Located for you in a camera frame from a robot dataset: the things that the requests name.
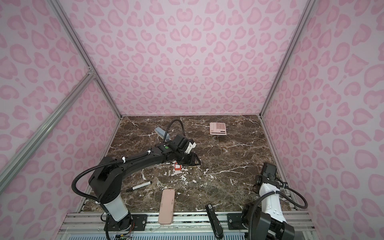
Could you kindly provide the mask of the red key tag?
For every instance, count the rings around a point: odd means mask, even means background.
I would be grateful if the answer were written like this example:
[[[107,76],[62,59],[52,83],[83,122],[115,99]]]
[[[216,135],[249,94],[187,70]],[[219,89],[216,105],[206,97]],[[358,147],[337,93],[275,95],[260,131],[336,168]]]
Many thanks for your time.
[[[181,171],[182,170],[182,165],[176,164],[174,165],[175,171]]]

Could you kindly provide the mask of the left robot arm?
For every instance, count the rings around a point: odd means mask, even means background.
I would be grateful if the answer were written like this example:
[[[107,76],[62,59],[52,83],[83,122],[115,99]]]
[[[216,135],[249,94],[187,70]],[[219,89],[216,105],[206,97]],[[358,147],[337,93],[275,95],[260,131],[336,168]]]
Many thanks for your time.
[[[133,224],[133,217],[121,197],[126,177],[167,162],[198,166],[201,161],[193,151],[195,147],[194,140],[177,135],[175,139],[154,145],[143,153],[121,159],[103,158],[98,168],[92,171],[89,185],[96,195],[96,202],[108,215],[105,229],[124,231]]]

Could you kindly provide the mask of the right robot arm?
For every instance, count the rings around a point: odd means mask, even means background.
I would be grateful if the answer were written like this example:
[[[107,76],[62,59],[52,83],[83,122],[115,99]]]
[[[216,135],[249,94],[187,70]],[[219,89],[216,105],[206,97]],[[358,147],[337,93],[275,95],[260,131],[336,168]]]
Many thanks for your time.
[[[242,211],[242,224],[248,229],[247,240],[293,240],[295,229],[287,223],[281,207],[277,167],[264,163],[257,176],[256,192],[260,197]]]

